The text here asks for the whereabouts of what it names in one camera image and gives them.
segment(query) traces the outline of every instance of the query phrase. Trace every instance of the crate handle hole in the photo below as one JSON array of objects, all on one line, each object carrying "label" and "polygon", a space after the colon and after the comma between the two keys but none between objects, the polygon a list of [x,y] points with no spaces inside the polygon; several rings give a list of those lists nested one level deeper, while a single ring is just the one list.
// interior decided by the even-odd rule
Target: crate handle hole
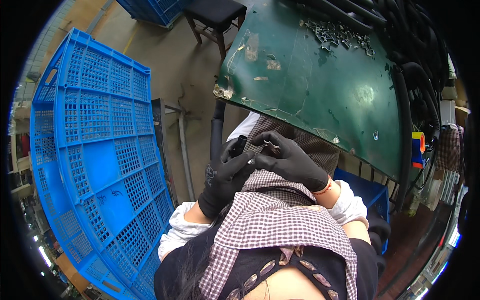
[{"label": "crate handle hole", "polygon": [[50,71],[50,74],[48,74],[47,79],[45,80],[45,84],[50,84],[50,81],[52,81],[52,78],[56,73],[57,73],[57,69],[52,69]]},{"label": "crate handle hole", "polygon": [[109,283],[108,281],[105,281],[105,280],[104,280],[104,281],[102,282],[102,284],[103,284],[104,286],[106,286],[107,288],[110,288],[110,289],[116,291],[117,293],[120,293],[120,292],[121,292],[121,289],[119,289],[118,287],[116,287],[116,286],[114,286],[113,284]]}]

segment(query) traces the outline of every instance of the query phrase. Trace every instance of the black stool cushion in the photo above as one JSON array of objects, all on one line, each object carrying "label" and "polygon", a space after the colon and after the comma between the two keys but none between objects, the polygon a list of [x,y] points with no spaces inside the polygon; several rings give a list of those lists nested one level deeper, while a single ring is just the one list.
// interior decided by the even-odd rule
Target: black stool cushion
[{"label": "black stool cushion", "polygon": [[206,26],[223,33],[247,7],[234,0],[195,0],[183,9],[183,13]]}]

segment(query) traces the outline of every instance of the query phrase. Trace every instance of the blue container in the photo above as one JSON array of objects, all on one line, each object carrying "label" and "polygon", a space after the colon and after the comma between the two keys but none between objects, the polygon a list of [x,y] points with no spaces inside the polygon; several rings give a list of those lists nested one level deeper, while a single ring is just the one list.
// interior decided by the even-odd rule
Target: blue container
[{"label": "blue container", "polygon": [[133,19],[171,28],[192,0],[117,0]]},{"label": "blue container", "polygon": [[[347,182],[354,195],[360,196],[363,200],[363,204],[365,204],[367,208],[370,208],[373,205],[378,214],[385,221],[390,223],[388,187],[378,182],[363,179],[339,168],[335,169],[334,180],[343,180]],[[382,246],[382,254],[387,251],[387,245],[388,240]]]},{"label": "blue container", "polygon": [[156,146],[150,69],[72,29],[32,102],[40,201],[75,268],[117,299],[155,299],[173,205]]}]

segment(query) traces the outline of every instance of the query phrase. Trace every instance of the concrete floor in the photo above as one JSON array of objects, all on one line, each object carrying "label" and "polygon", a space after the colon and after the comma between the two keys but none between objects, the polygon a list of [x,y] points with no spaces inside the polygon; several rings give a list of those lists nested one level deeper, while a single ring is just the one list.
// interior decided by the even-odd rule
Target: concrete floor
[{"label": "concrete floor", "polygon": [[[221,66],[218,45],[205,37],[201,45],[182,16],[167,30],[135,21],[116,2],[110,9],[96,40],[124,52],[128,57],[151,69],[152,99],[163,98],[179,103],[187,110],[186,141],[195,197],[204,189],[205,166],[209,162],[210,120],[215,108],[213,86]],[[225,35],[228,44],[235,38],[236,28]],[[224,141],[248,115],[248,111],[232,105],[225,110]],[[167,119],[167,143],[173,180],[179,202],[188,201],[183,170],[178,123],[174,116]]]}]

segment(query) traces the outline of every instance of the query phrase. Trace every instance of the red string bracelet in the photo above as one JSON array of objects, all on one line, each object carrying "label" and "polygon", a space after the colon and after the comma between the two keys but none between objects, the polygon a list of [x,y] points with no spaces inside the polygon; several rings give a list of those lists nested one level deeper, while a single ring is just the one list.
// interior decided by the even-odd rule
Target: red string bracelet
[{"label": "red string bracelet", "polygon": [[327,191],[331,190],[332,189],[332,178],[330,177],[330,175],[328,175],[328,185],[327,185],[327,189],[323,192],[311,192],[312,194],[314,194],[315,196],[320,196],[321,194],[324,194],[326,193]]}]

